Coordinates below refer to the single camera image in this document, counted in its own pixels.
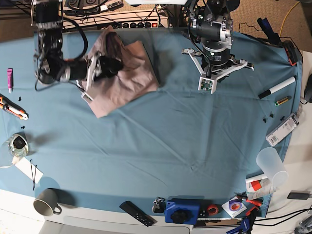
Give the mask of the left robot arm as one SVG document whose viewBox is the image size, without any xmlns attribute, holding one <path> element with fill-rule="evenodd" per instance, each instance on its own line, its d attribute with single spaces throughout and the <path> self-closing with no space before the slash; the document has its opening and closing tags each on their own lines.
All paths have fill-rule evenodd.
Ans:
<svg viewBox="0 0 312 234">
<path fill-rule="evenodd" d="M 231 54 L 233 44 L 233 20 L 231 12 L 238 8 L 238 0 L 206 0 L 197 6 L 193 0 L 188 6 L 188 36 L 195 47 L 185 48 L 200 77 L 198 90 L 216 91 L 217 83 L 232 72 L 243 68 L 254 70 L 254 65 Z"/>
</svg>

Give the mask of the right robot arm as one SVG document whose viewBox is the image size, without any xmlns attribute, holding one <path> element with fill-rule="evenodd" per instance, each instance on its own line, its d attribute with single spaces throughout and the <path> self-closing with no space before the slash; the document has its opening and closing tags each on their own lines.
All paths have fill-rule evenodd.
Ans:
<svg viewBox="0 0 312 234">
<path fill-rule="evenodd" d="M 72 19 L 63 16 L 60 0 L 31 1 L 31 24 L 37 27 L 38 51 L 34 55 L 36 84 L 43 91 L 50 87 L 69 83 L 78 87 L 81 97 L 88 103 L 94 100 L 92 84 L 102 78 L 111 78 L 123 68 L 121 60 L 97 51 L 87 58 L 88 40 L 81 27 Z M 63 22 L 72 23 L 84 42 L 82 52 L 75 58 L 64 59 L 62 52 Z"/>
</svg>

